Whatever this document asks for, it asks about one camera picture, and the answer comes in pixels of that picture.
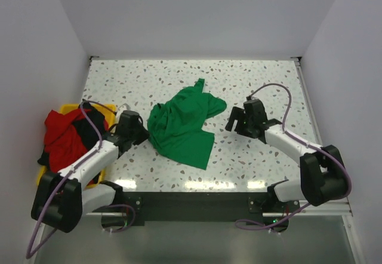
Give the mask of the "green t shirt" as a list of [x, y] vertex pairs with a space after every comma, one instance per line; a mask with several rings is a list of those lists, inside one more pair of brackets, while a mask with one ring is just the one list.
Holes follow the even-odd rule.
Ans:
[[224, 100], [206, 93], [204, 85], [200, 78], [166, 103], [157, 103], [147, 120], [149, 141], [158, 154], [201, 170], [207, 169], [215, 140], [214, 133], [202, 127], [227, 108]]

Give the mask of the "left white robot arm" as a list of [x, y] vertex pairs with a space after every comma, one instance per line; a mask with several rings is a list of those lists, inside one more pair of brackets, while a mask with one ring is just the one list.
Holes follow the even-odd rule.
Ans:
[[102, 181], [88, 189], [87, 184], [132, 146], [148, 138], [139, 113], [123, 111], [114, 132], [105, 133], [70, 166], [57, 173], [48, 171], [41, 177], [31, 209], [32, 219], [68, 233], [87, 213], [100, 208], [118, 211], [127, 206], [122, 186]]

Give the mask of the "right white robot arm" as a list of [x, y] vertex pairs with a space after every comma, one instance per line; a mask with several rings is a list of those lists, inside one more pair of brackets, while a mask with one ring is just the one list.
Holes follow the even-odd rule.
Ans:
[[300, 170], [297, 180], [283, 180], [267, 188], [267, 208], [281, 211], [288, 201], [305, 200], [315, 207], [342, 199], [351, 191], [351, 180], [340, 151], [309, 143], [287, 130], [277, 119], [267, 117], [259, 99], [248, 99], [243, 108], [234, 106], [225, 129], [273, 146], [295, 161]]

